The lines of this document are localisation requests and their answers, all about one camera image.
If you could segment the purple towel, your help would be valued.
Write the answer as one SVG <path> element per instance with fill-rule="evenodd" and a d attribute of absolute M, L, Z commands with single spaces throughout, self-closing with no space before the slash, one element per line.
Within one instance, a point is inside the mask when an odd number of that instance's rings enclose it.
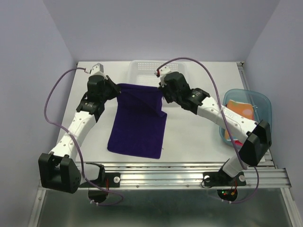
<path fill-rule="evenodd" d="M 159 159 L 167 114 L 156 87 L 121 83 L 117 112 L 108 140 L 110 152 Z"/>

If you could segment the orange and blue patterned towel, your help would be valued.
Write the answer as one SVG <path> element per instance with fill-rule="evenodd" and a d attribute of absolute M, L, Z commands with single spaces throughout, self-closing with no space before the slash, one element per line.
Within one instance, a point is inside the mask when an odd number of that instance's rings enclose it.
<path fill-rule="evenodd" d="M 252 104 L 238 102 L 238 101 L 234 101 L 234 100 L 230 99 L 225 104 L 225 107 L 227 107 L 231 111 L 239 114 L 241 117 L 244 117 L 244 118 L 247 118 L 247 119 L 253 120 L 253 121 L 255 120 Z M 233 134 L 232 134 L 232 137 L 233 137 L 233 140 L 238 140 L 238 138 L 235 137 Z M 230 139 L 230 136 L 229 136 L 227 130 L 225 130 L 224 139 L 227 140 L 228 142 L 231 142 L 231 139 Z"/>

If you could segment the pink microfiber towel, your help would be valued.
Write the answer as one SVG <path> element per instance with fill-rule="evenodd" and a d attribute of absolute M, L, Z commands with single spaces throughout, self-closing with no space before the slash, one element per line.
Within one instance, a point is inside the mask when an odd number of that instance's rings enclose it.
<path fill-rule="evenodd" d="M 234 143 L 235 143 L 235 145 L 237 145 L 237 146 L 243 146 L 243 143 L 241 143 L 241 142 L 238 141 L 238 140 L 234 140 Z"/>

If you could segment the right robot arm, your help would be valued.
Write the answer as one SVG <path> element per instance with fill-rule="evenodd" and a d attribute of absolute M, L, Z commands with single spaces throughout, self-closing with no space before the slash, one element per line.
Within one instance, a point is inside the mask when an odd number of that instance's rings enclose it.
<path fill-rule="evenodd" d="M 200 88 L 191 89 L 179 72 L 159 75 L 159 90 L 168 103 L 175 102 L 182 109 L 204 117 L 230 131 L 242 143 L 239 153 L 222 166 L 218 180 L 229 184 L 248 166 L 257 166 L 271 146 L 271 131 L 268 122 L 256 122 L 245 118 L 219 103 Z"/>

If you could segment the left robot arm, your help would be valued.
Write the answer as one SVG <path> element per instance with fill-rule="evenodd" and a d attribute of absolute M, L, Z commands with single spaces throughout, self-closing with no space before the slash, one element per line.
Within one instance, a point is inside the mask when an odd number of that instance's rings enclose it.
<path fill-rule="evenodd" d="M 94 186 L 106 184 L 103 165 L 81 163 L 76 166 L 75 159 L 83 157 L 80 147 L 104 112 L 106 101 L 119 94 L 119 86 L 109 76 L 89 76 L 87 92 L 82 97 L 70 126 L 61 127 L 64 130 L 62 138 L 49 153 L 41 154 L 38 159 L 41 185 L 44 188 L 75 193 L 84 182 Z"/>

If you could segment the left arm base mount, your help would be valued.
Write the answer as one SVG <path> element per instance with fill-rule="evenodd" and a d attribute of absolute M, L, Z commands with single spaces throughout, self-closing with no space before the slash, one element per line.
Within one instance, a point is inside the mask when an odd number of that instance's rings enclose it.
<path fill-rule="evenodd" d="M 124 200 L 122 194 L 114 192 L 111 188 L 120 187 L 120 173 L 107 173 L 105 167 L 98 163 L 85 163 L 84 174 L 88 181 L 82 176 L 79 187 L 92 187 L 88 191 L 88 199 L 96 206 L 117 205 Z"/>

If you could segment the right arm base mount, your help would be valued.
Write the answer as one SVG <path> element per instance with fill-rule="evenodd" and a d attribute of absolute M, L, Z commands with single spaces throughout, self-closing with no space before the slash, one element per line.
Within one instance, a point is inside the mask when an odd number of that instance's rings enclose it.
<path fill-rule="evenodd" d="M 217 189 L 219 198 L 223 201 L 235 202 L 238 197 L 238 187 L 246 186 L 246 178 L 243 172 L 235 177 L 229 177 L 224 172 L 203 172 L 201 187 L 205 189 Z"/>

